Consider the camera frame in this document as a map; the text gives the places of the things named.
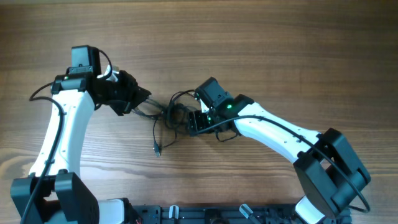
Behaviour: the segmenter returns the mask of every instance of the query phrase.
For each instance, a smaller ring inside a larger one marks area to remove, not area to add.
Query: black plastic housing
[[[89,45],[72,47],[71,56],[73,68],[71,73],[84,72],[82,68],[90,70],[91,67],[94,75],[101,75],[100,52],[96,47]]]
[[[315,146],[329,157],[348,176],[359,191],[371,181],[369,172],[363,166],[347,139],[337,130],[330,128]],[[309,150],[301,152],[293,163],[298,179],[309,201],[325,216],[337,217],[356,197],[354,190],[330,166],[326,170],[320,164],[320,155]]]
[[[24,214],[27,202],[38,181],[38,177],[14,179],[11,185],[11,198],[19,212]],[[58,200],[46,201],[52,191],[58,196]],[[79,177],[71,173],[61,173],[46,176],[43,180],[40,192],[34,200],[26,224],[66,223],[98,223],[100,211],[97,199],[88,190]]]
[[[201,111],[194,111],[189,113],[188,128],[192,136],[196,135],[197,131],[208,128],[213,124],[218,124],[226,119],[238,117],[238,113],[247,105],[253,104],[254,100],[245,96],[238,95],[235,99],[218,84],[217,80],[210,77],[196,90],[198,100],[209,108],[209,111],[202,113]],[[219,125],[218,132],[232,130],[240,134],[233,121]]]
[[[217,80],[210,77],[202,85],[200,85],[195,93],[204,102],[204,104],[213,109],[218,110],[221,105],[229,101],[233,101],[233,97],[218,84]]]

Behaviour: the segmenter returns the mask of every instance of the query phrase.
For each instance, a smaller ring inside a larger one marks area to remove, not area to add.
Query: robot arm
[[[189,114],[191,135],[230,129],[284,156],[294,165],[306,195],[295,206],[295,214],[302,221],[315,224],[324,217],[337,217],[357,196],[352,185],[360,192],[370,182],[368,171],[340,132],[329,129],[320,134],[298,127],[276,117],[244,95],[232,98],[214,78],[209,78],[195,93],[202,111]],[[286,129],[259,118],[281,124],[306,142]],[[333,158],[335,164],[325,170],[320,164],[325,158],[308,144],[320,149],[328,159]]]
[[[52,85],[53,99],[64,112],[64,127],[60,135],[54,163],[45,175],[57,175],[60,170],[80,176],[80,157],[87,124],[96,105],[109,104],[116,114],[130,113],[150,92],[140,88],[136,80],[118,67],[108,65],[101,75],[99,50],[90,46],[72,48],[69,74],[58,75]],[[43,146],[29,175],[39,177],[45,166],[59,124],[59,110],[53,105],[50,124]]]

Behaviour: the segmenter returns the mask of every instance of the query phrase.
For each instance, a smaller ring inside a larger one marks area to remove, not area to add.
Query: black cable
[[[112,75],[112,72],[113,72],[111,59],[109,59],[109,57],[106,55],[106,53],[103,50],[98,49],[98,51],[101,52],[106,57],[106,59],[108,60],[109,66],[111,67],[111,69],[109,70],[108,74],[106,74],[105,76],[99,78],[101,80],[106,80]]]
[[[226,141],[232,140],[232,139],[234,139],[234,138],[236,138],[236,137],[238,136],[238,134],[236,133],[234,136],[232,136],[232,137],[230,137],[230,138],[228,138],[228,139],[220,140],[219,137],[218,137],[219,131],[215,131],[215,133],[216,133],[216,138],[217,138],[217,140],[218,140],[219,142],[226,142]]]
[[[29,214],[29,211],[30,211],[30,208],[31,208],[33,202],[36,200],[36,197],[37,197],[37,194],[38,194],[38,192],[39,192],[39,190],[40,190],[40,187],[41,187],[41,185],[42,185],[43,179],[44,179],[46,173],[49,171],[51,164],[53,163],[52,158],[53,158],[53,155],[54,155],[54,153],[55,153],[55,149],[57,148],[57,145],[58,145],[58,142],[59,142],[59,139],[60,139],[60,135],[61,135],[61,131],[62,131],[62,126],[63,126],[63,115],[64,115],[62,106],[61,106],[58,102],[56,102],[55,100],[53,100],[53,99],[50,98],[50,97],[46,97],[46,96],[38,96],[38,97],[35,97],[35,95],[38,94],[38,92],[40,92],[40,91],[43,90],[44,88],[50,86],[51,84],[52,84],[52,82],[51,82],[51,83],[48,83],[48,84],[46,84],[46,85],[44,85],[44,86],[42,86],[42,87],[40,87],[40,88],[39,88],[38,90],[36,90],[36,91],[32,94],[32,96],[30,96],[30,98],[29,98],[29,101],[35,101],[35,100],[48,100],[48,101],[52,102],[53,104],[55,104],[55,106],[56,106],[56,107],[58,108],[58,110],[59,110],[60,121],[59,121],[58,129],[57,129],[57,133],[56,133],[55,138],[54,138],[54,142],[53,142],[52,147],[51,147],[51,150],[50,150],[49,157],[47,158],[47,161],[46,161],[46,163],[45,163],[45,165],[44,165],[43,172],[42,172],[42,174],[40,175],[39,180],[37,181],[37,184],[36,184],[36,186],[34,187],[33,192],[32,192],[32,194],[31,194],[30,197],[29,197],[29,200],[28,200],[28,202],[27,202],[27,205],[26,205],[24,214],[22,215],[22,218],[21,218],[21,224],[23,224],[23,223],[26,222],[27,215]]]
[[[96,110],[100,109],[101,106],[102,106],[102,104],[97,104],[97,105],[95,105],[94,110],[96,111]]]
[[[283,130],[287,131],[288,133],[292,134],[294,137],[298,138],[299,140],[303,141],[305,144],[309,145],[311,147],[311,149],[315,150],[319,155],[321,155],[324,159],[326,159],[336,170],[337,172],[339,172],[341,174],[341,176],[343,176],[343,178],[345,179],[345,181],[347,181],[347,183],[349,184],[349,186],[351,186],[351,188],[354,190],[355,194],[359,197],[359,199],[362,201],[363,205],[365,206],[365,209],[363,208],[358,208],[352,205],[348,205],[348,207],[350,209],[359,211],[359,212],[363,212],[363,213],[368,213],[371,210],[370,205],[368,204],[368,202],[366,201],[365,197],[363,196],[363,194],[355,187],[354,183],[347,177],[347,175],[335,164],[335,162],[333,162],[327,155],[325,155],[321,150],[319,150],[317,147],[315,147],[310,141],[306,140],[302,135],[297,134],[296,132],[292,131],[291,129],[287,128],[286,126],[279,124],[276,121],[273,121],[271,119],[265,118],[263,116],[256,116],[256,115],[244,115],[244,116],[238,116],[235,118],[230,118],[230,119],[226,119],[218,124],[212,125],[208,128],[202,129],[200,131],[198,131],[197,133],[195,133],[194,135],[198,135],[198,134],[203,134],[203,133],[207,133],[208,131],[217,128],[218,126],[228,123],[230,121],[234,121],[237,119],[246,119],[246,118],[254,118],[254,119],[258,119],[258,120],[262,120],[262,121],[266,121],[269,122],[275,126],[278,126],[280,128],[282,128]]]
[[[142,112],[139,109],[132,110],[133,113],[135,113],[139,116],[143,116],[143,117],[154,120],[154,125],[152,128],[152,135],[154,138],[154,150],[155,150],[155,153],[157,156],[160,156],[161,149],[169,147],[177,142],[177,134],[188,134],[187,129],[185,129],[184,131],[181,131],[180,127],[183,126],[184,124],[186,124],[184,121],[186,121],[187,113],[191,111],[190,108],[193,108],[193,109],[195,109],[195,108],[192,106],[185,106],[182,103],[176,104],[175,102],[182,95],[192,96],[191,94],[189,94],[192,91],[193,90],[187,90],[187,91],[179,91],[179,92],[174,93],[169,101],[169,105],[167,105],[167,106],[164,106],[153,99],[146,99],[146,101],[144,101],[144,103],[147,103],[149,105],[155,106],[156,108],[160,109],[160,113],[157,113],[157,114],[145,114],[144,112]],[[173,119],[172,115],[178,111],[183,112],[182,118],[180,120]],[[157,121],[161,120],[161,119],[164,120],[164,123],[165,123],[165,126],[167,129],[174,131],[174,140],[164,146],[158,145],[158,143],[156,141],[156,137],[155,137],[155,127],[156,127]]]
[[[66,75],[69,74],[69,69],[70,69],[70,68],[71,68],[71,67],[68,67],[68,68],[67,68],[67,71],[65,72]]]

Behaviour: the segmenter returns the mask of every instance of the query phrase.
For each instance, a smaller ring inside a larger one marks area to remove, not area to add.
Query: wood grain surface
[[[250,96],[294,124],[342,131],[372,177],[363,191],[372,211],[354,212],[354,223],[397,223],[398,4],[392,1],[1,6],[0,223],[20,220],[9,188],[26,177],[50,119],[49,103],[27,99],[63,73],[70,48],[83,44],[103,49],[163,103],[212,76],[234,96]],[[107,107],[94,113],[81,178],[98,199],[265,205],[303,195],[292,165],[252,139],[180,136],[156,158],[152,124]],[[157,135],[172,140],[160,126]]]

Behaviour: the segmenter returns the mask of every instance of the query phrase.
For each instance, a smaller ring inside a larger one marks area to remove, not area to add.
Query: white arm segment
[[[60,169],[74,172],[80,176],[80,157],[86,128],[94,112],[94,102],[87,91],[77,90],[60,91],[52,97],[63,108],[64,120],[60,140],[55,151],[49,172],[46,175],[57,175]],[[59,124],[58,108],[53,104],[49,127],[43,142],[40,154],[30,168],[29,174],[35,173],[38,177],[44,169],[44,162],[51,151],[52,144]]]
[[[258,103],[247,105],[238,113],[238,115],[263,116],[282,124],[298,134],[301,134],[312,144],[315,144],[318,141],[318,131],[307,130],[278,118],[277,116],[266,111]],[[278,152],[280,155],[284,156],[291,163],[294,163],[298,159],[297,154],[300,151],[307,152],[310,149],[310,146],[304,142],[300,142],[296,137],[293,137],[287,131],[266,121],[248,118],[237,119],[234,122],[238,131],[243,136],[253,138],[265,144],[266,146]],[[318,223],[324,217],[324,215],[312,205],[307,196],[302,198],[301,201],[296,204],[295,210],[301,216],[301,218],[303,218],[309,224]]]

